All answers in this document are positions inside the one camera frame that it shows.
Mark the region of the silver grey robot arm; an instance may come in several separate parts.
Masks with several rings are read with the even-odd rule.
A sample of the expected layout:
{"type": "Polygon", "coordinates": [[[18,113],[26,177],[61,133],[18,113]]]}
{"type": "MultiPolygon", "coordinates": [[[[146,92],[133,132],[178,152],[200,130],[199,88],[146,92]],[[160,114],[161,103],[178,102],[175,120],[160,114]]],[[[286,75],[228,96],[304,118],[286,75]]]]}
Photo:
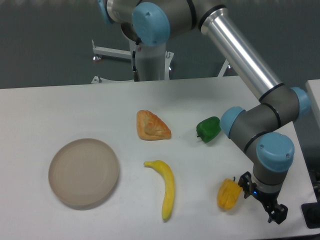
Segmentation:
{"type": "Polygon", "coordinates": [[[295,147],[279,128],[310,109],[307,93],[285,86],[250,46],[219,0],[100,0],[105,23],[118,23],[130,40],[133,79],[164,80],[166,43],[193,29],[208,36],[255,95],[259,105],[251,110],[232,107],[220,127],[252,161],[252,172],[239,178],[246,197],[258,200],[268,220],[282,223],[288,213],[277,198],[293,163],[295,147]]]}

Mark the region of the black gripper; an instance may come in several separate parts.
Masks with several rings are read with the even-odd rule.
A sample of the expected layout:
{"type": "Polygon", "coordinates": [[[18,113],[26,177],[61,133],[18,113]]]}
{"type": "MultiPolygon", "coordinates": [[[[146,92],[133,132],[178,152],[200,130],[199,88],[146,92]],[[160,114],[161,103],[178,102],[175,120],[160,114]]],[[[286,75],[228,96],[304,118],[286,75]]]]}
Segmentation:
{"type": "Polygon", "coordinates": [[[247,171],[239,177],[238,186],[242,188],[245,199],[253,196],[261,202],[264,210],[268,213],[268,223],[281,224],[287,219],[287,206],[278,204],[277,201],[281,191],[280,184],[267,185],[260,181],[252,182],[252,175],[247,171]]]}

